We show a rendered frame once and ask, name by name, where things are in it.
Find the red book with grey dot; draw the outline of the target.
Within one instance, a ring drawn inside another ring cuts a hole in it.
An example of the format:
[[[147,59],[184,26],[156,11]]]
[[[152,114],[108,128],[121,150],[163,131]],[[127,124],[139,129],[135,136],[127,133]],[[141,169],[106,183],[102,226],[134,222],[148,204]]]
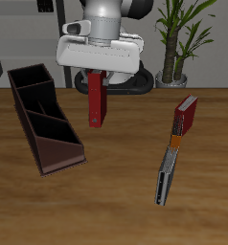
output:
[[[106,115],[106,71],[90,69],[88,75],[89,126],[100,128]]]

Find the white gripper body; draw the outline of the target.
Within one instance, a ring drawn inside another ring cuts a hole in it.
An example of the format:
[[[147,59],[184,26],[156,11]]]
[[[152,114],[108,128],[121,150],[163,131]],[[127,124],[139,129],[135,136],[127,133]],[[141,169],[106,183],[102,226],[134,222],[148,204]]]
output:
[[[66,34],[57,44],[57,64],[135,74],[143,47],[138,34],[120,33],[107,47],[90,45],[87,37]]]

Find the dark brown desk caddy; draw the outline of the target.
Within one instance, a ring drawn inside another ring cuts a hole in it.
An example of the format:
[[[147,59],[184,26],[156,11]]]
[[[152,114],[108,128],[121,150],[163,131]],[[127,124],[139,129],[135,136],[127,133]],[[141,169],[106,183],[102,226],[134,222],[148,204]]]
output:
[[[42,177],[87,162],[79,136],[61,110],[44,64],[8,71],[15,110]]]

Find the black vertical post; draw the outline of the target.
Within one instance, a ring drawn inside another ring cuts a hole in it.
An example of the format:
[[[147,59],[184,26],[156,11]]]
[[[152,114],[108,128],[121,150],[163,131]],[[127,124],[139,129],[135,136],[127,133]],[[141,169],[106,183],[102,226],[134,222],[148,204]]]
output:
[[[63,0],[56,0],[56,9],[57,9],[58,33],[59,33],[59,36],[63,36],[62,26],[66,23]],[[71,74],[70,67],[63,66],[63,77],[64,77],[65,87],[71,88],[72,87],[72,74]]]

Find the green pot plant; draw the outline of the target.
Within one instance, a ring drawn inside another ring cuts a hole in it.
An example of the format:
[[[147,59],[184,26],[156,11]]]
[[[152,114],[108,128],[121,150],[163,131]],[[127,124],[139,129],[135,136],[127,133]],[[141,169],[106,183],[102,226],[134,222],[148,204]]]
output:
[[[184,62],[187,58],[195,58],[194,51],[200,46],[212,43],[213,39],[207,39],[211,27],[205,29],[199,36],[195,36],[201,20],[187,26],[194,17],[206,8],[212,6],[217,0],[205,0],[198,4],[199,0],[185,10],[184,0],[166,0],[166,11],[159,9],[162,18],[156,21],[165,28],[160,30],[165,45],[165,59],[163,69],[155,76],[157,88],[185,88],[188,82],[186,75],[182,73]]]

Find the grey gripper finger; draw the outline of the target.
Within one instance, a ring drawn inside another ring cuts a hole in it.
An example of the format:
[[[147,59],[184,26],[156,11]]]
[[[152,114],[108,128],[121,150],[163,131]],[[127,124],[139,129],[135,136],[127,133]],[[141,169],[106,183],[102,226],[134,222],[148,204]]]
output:
[[[83,83],[88,84],[88,69],[81,68],[81,74],[83,76]]]
[[[109,72],[106,78],[103,78],[103,86],[108,86],[110,79],[113,77],[114,72]]]

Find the grey book with orange band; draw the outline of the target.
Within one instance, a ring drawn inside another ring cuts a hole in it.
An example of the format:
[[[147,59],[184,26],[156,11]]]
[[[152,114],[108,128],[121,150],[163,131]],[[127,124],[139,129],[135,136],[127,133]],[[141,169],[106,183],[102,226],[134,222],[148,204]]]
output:
[[[177,155],[180,148],[184,117],[178,116],[173,120],[171,140],[167,146],[162,164],[158,171],[157,187],[154,203],[164,206],[170,191]]]

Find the red book with white pages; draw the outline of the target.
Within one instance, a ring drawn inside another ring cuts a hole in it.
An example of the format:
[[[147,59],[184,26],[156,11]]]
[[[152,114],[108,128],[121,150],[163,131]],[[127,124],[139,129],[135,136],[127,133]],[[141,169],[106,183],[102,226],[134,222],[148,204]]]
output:
[[[192,127],[197,97],[189,95],[183,99],[174,110],[172,134],[184,136]]]

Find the black wall panel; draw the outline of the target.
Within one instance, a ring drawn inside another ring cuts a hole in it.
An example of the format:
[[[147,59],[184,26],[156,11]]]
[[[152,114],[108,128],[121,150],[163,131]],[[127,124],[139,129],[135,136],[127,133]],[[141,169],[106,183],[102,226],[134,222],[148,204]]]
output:
[[[39,12],[53,12],[53,0],[36,0],[37,9]]]

